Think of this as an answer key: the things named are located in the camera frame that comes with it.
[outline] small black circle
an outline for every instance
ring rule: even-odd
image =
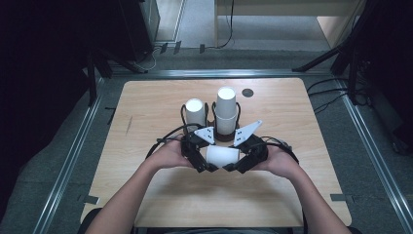
[[[252,89],[244,89],[243,95],[246,98],[251,98],[252,96],[254,96],[254,91]]]

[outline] person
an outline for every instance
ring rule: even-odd
[[[182,157],[179,140],[171,140],[147,158],[131,178],[98,212],[86,233],[130,233],[145,192],[159,170],[189,167]],[[310,233],[351,233],[331,210],[305,171],[285,152],[268,146],[268,159],[253,170],[287,178],[295,188]]]

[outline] wooden table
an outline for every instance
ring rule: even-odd
[[[298,78],[132,81],[125,85],[94,176],[83,217],[103,207],[144,160],[156,138],[182,125],[180,107],[190,98],[209,106],[218,89],[231,86],[241,105],[240,125],[257,120],[257,136],[272,136],[293,147],[301,167],[342,220],[351,224],[346,202],[332,202],[341,188],[303,82]],[[252,89],[253,97],[244,97]],[[267,172],[162,170],[153,178],[135,222],[141,227],[292,227],[302,225],[294,188]]]

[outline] black stand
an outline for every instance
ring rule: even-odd
[[[356,81],[357,81],[357,68],[359,61],[359,48],[360,43],[364,41],[366,37],[366,26],[371,25],[373,11],[377,6],[375,0],[368,0],[365,4],[365,8],[360,18],[358,19],[355,27],[353,28],[352,33],[349,37],[336,48],[328,51],[327,53],[321,55],[318,58],[310,61],[309,63],[293,68],[293,72],[306,72],[314,66],[322,63],[323,61],[330,59],[331,57],[338,54],[336,60],[330,67],[330,71],[333,75],[341,75],[348,65],[350,65],[350,74],[349,74],[349,87],[348,95],[349,99],[354,105],[357,104],[356,101]]]
[[[133,66],[132,64],[124,61],[115,55],[104,51],[104,50],[90,50],[88,53],[88,78],[89,78],[89,106],[94,104],[94,101],[97,99],[97,90],[96,90],[96,77],[94,74],[94,67],[99,71],[100,75],[105,78],[111,78],[113,71],[110,68],[109,63],[106,59],[112,59],[118,64],[122,65],[127,70],[133,73],[147,73],[147,70],[140,70]]]

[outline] white cylinder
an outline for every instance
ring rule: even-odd
[[[210,145],[206,149],[206,161],[222,168],[228,164],[235,164],[240,159],[240,150],[236,148]]]
[[[206,111],[204,104],[197,98],[189,99],[185,104],[186,124],[206,125]],[[196,126],[188,127],[188,132],[193,132],[198,128]]]
[[[222,119],[230,119],[237,113],[235,90],[231,87],[221,87],[216,99],[215,114]]]
[[[221,135],[229,135],[234,132],[237,125],[237,114],[232,118],[223,119],[216,115],[216,131]]]

